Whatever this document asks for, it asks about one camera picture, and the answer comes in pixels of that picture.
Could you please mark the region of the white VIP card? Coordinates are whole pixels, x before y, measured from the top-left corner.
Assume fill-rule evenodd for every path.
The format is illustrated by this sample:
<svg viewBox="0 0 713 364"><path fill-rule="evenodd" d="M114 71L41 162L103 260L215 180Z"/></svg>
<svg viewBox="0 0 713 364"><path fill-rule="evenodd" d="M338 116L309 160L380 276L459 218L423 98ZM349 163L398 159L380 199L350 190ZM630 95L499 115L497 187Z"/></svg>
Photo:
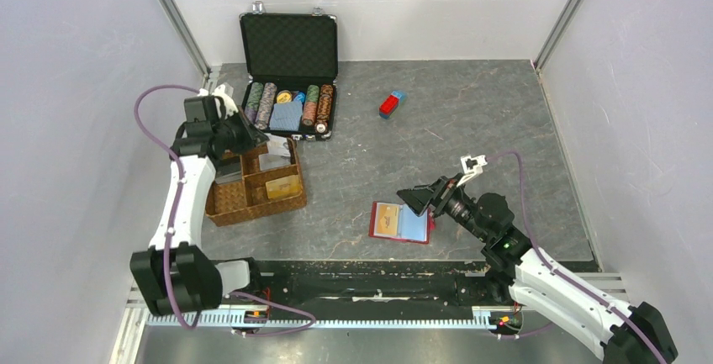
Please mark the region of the white VIP card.
<svg viewBox="0 0 713 364"><path fill-rule="evenodd" d="M288 138L276 135L267 135L266 146L267 153L269 155L280 156L287 159L289 159L292 155Z"/></svg>

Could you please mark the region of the gold card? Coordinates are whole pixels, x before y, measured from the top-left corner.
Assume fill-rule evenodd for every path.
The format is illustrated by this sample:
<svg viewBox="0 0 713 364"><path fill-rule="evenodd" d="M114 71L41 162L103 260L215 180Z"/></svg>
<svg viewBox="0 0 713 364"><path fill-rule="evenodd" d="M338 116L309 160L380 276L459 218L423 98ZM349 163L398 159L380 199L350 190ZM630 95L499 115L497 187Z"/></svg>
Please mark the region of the gold card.
<svg viewBox="0 0 713 364"><path fill-rule="evenodd" d="M399 232L399 216L398 204L376 203L372 216L372 234L377 237L396 237Z"/></svg>

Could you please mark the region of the red leather card holder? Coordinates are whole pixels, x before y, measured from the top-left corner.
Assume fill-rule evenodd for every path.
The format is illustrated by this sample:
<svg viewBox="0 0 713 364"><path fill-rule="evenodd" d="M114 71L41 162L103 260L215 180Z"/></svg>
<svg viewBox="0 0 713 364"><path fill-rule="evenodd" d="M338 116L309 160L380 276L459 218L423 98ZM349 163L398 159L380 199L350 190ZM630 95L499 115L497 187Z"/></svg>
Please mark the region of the red leather card holder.
<svg viewBox="0 0 713 364"><path fill-rule="evenodd" d="M430 210L428 209L422 216L417 216L414 214L405 204L398 204L400 206L400 216L399 216L399 232L396 237L377 237L372 234L372 216L374 211L374 206L376 203L372 204L372 212L370 219L370 227L368 235L372 238L378 238L383 240L393 240L399 242L408 242L415 244L427 245L430 243L430 232L435 228L435 221L430 216Z"/></svg>

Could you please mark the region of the orange VIP card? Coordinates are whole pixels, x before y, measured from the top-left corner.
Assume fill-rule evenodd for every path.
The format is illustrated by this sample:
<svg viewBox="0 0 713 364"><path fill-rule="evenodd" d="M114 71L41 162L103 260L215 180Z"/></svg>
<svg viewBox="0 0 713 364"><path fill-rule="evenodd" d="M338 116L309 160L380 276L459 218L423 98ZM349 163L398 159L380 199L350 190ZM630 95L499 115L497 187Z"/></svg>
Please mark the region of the orange VIP card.
<svg viewBox="0 0 713 364"><path fill-rule="evenodd" d="M298 196L303 191L299 175L279 177L265 183L267 198L278 200Z"/></svg>

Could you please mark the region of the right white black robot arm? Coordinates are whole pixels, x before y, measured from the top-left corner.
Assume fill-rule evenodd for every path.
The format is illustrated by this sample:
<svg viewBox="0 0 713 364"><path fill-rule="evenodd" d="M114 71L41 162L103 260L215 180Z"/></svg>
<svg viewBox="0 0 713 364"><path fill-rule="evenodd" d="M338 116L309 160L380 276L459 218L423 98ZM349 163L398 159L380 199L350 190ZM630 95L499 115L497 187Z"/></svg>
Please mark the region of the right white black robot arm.
<svg viewBox="0 0 713 364"><path fill-rule="evenodd" d="M485 290L492 301L512 300L535 310L603 363L672 363L678 358L657 308L646 302L633 306L575 275L515 226L504 196L471 198L459 180L440 177L397 195L414 213L446 215L483 243L489 265Z"/></svg>

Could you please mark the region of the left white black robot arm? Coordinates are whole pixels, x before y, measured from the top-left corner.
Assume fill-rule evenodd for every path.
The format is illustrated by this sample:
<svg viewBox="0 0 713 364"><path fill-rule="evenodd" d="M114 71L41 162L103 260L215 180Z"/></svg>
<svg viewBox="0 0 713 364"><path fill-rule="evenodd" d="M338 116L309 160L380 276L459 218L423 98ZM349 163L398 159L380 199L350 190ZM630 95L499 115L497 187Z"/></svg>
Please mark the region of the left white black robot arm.
<svg viewBox="0 0 713 364"><path fill-rule="evenodd" d="M254 303L264 281L250 258L212 262L201 250L203 217L217 164L226 151L244 154L267 137L244 115L230 95L201 92L183 104L185 121L172 145L157 139L139 121L144 134L169 155L170 186L160 223L145 251L129 262L149 311L156 316L216 309L234 293Z"/></svg>

